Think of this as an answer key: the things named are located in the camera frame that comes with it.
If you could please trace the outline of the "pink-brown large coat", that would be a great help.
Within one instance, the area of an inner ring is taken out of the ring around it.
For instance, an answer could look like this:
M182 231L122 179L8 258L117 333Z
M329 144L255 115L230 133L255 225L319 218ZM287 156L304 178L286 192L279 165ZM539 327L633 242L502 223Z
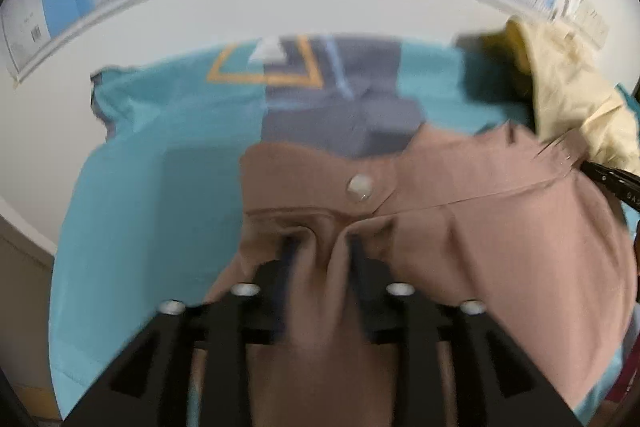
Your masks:
M422 126L402 152L341 158L260 143L240 162L239 250L217 299L298 239L280 343L248 351L258 426L386 426L394 351L364 339L347 239L426 297L483 301L570 407L628 329L637 261L624 215L578 167L576 132L542 144L504 124L465 136Z

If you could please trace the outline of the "teal and grey bedsheet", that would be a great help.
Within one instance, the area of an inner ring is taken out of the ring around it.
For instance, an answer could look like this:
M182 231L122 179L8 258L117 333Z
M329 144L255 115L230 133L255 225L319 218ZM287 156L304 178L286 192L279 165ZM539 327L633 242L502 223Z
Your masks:
M402 152L425 125L533 132L499 64L382 39L252 41L107 68L91 106L107 138L81 170L53 271L50 362L64 421L162 303L227 292L208 295L239 250L250 147L364 159ZM201 426L205 361L194 352L186 426Z

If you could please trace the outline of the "cream yellow garment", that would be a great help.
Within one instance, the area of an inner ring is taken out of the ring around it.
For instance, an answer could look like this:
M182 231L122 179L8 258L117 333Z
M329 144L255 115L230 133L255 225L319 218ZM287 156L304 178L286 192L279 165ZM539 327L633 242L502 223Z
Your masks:
M494 31L464 32L456 46L508 66L513 88L533 109L533 132L505 124L478 140L487 156L511 170L533 170L551 157L639 172L636 116L568 27L514 16Z

